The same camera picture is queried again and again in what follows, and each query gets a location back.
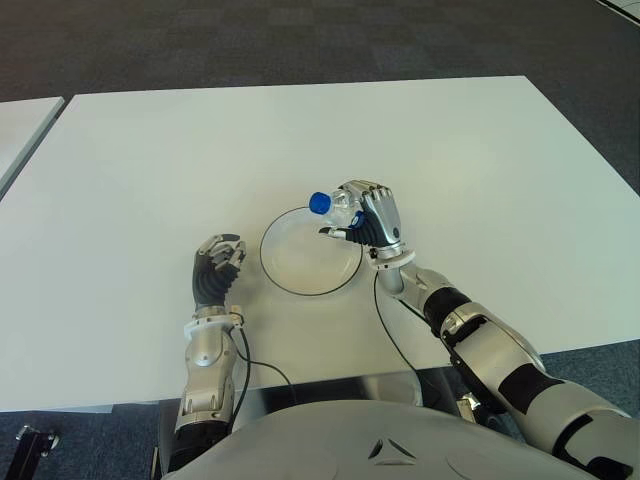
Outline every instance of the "plastic bottle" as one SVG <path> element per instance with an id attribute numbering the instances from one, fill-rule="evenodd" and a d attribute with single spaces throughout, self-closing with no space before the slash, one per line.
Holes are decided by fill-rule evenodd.
<path id="1" fill-rule="evenodd" d="M 336 190 L 331 195 L 314 193 L 309 199 L 309 210 L 335 227 L 353 228 L 362 221 L 360 202 L 346 190 Z"/>

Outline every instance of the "robotic arm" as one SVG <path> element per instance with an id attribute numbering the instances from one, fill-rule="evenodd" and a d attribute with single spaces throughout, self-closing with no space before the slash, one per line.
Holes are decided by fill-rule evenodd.
<path id="1" fill-rule="evenodd" d="M 180 401 L 167 471 L 198 457 L 230 433 L 233 425 L 233 367 L 230 332 L 241 328 L 240 308 L 227 312 L 225 297 L 238 276 L 245 244 L 238 235 L 214 235 L 196 251 L 193 297 L 196 311 L 184 327 L 188 380 Z"/>
<path id="2" fill-rule="evenodd" d="M 640 422 L 590 390 L 548 375 L 518 332 L 443 275 L 417 267 L 402 242 L 390 189 L 359 180 L 340 188 L 359 200 L 364 221 L 320 233 L 369 247 L 368 263 L 384 290 L 424 314 L 480 403 L 494 413 L 508 411 L 527 443 L 597 478 L 640 478 Z"/>

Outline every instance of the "clear glass plate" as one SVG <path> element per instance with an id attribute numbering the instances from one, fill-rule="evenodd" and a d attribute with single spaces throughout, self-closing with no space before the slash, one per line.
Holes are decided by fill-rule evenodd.
<path id="1" fill-rule="evenodd" d="M 320 235 L 322 219 L 307 207 L 283 213 L 267 227 L 260 263 L 267 277 L 297 295 L 324 295 L 353 278 L 362 247 Z"/>

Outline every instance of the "blue bottle cap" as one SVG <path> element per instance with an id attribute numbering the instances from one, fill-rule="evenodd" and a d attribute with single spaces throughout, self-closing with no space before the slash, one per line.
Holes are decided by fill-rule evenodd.
<path id="1" fill-rule="evenodd" d="M 316 192 L 309 199 L 309 210 L 318 215 L 324 215 L 331 208 L 331 197 L 326 193 Z"/>

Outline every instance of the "floor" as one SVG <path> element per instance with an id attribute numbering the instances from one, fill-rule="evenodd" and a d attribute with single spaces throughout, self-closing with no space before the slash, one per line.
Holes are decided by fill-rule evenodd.
<path id="1" fill-rule="evenodd" d="M 640 192 L 640 29 L 593 0 L 514 5 L 2 0 L 0 101 L 524 74 Z M 640 412 L 639 341 L 548 355 L 545 361 L 552 374 L 586 385 L 633 415 Z M 348 390 L 339 393 L 351 395 Z M 120 405 L 110 415 L 2 413 L 0 475 L 11 461 L 13 436 L 27 422 L 62 434 L 59 449 L 41 462 L 38 479 L 148 478 L 157 418 L 154 405 Z"/>

